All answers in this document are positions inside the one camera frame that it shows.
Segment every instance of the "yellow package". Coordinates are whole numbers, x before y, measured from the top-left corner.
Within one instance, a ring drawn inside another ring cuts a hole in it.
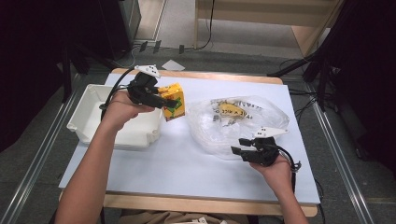
[[[186,114],[184,106],[184,94],[180,84],[174,83],[166,87],[158,88],[158,93],[162,98],[177,101],[175,108],[163,107],[163,114],[166,121],[182,117]]]

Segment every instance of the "metal rail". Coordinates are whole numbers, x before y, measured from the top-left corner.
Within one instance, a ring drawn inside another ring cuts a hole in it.
[[[11,224],[17,222],[19,214],[21,213],[21,210],[26,203],[30,192],[32,191],[32,188],[35,185],[36,180],[38,179],[40,171],[43,168],[48,155],[50,154],[53,143],[55,142],[55,139],[59,131],[61,130],[62,125],[64,124],[64,120],[72,104],[76,100],[76,92],[80,86],[80,81],[81,76],[79,74],[76,74],[73,80],[73,86],[76,87],[72,91],[69,99],[64,102],[59,108],[59,111],[51,126],[49,127],[49,130],[43,142],[41,143],[40,148],[35,154],[35,157],[33,158],[29,169],[27,170],[21,183],[18,185],[7,210],[0,221],[1,224]]]
[[[315,88],[310,83],[306,83],[306,88],[308,91],[315,91]],[[338,144],[326,112],[322,112],[318,104],[314,104],[314,109],[359,220],[361,223],[374,223],[364,196],[361,194],[361,190],[349,169],[344,153]]]

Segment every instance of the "hand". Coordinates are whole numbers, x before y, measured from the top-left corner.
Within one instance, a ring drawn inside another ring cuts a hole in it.
[[[277,156],[274,164],[271,166],[265,167],[253,162],[250,163],[250,166],[264,176],[265,181],[274,191],[275,195],[285,189],[292,190],[290,163],[283,156]]]
[[[119,131],[128,120],[136,118],[139,113],[151,112],[154,109],[147,105],[135,105],[129,99],[127,91],[117,91],[108,105],[102,123]]]

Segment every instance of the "wooden table edge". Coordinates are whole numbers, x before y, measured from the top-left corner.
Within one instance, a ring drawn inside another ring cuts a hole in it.
[[[112,74],[123,74],[127,69],[116,68]],[[138,71],[133,70],[130,74],[135,75]],[[267,83],[267,84],[283,84],[282,79],[279,77],[254,77],[247,76],[245,74],[233,74],[233,73],[221,73],[221,72],[192,72],[192,71],[169,71],[159,70],[163,77],[190,77],[190,78],[203,78],[213,80],[228,80],[228,81],[244,81],[244,82],[256,82],[256,83]]]
[[[113,194],[111,192],[107,193],[105,196],[104,207],[195,213],[282,216],[279,203]],[[315,204],[301,204],[301,207],[307,217],[314,217],[318,213],[318,208]]]

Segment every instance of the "box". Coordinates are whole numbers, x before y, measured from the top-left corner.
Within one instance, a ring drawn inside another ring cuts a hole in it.
[[[166,87],[160,87],[158,93],[162,98],[168,100],[176,100],[177,106],[175,108],[163,107],[163,115],[166,121],[179,118],[186,114],[184,106],[184,94],[180,84],[174,83]]]
[[[106,101],[112,86],[88,85],[84,91],[72,118],[67,124],[79,140],[89,144],[100,123],[102,110],[99,105]],[[118,132],[115,145],[125,147],[148,147],[159,138],[163,119],[161,109],[155,108],[149,113],[141,113],[135,119],[125,123]]]

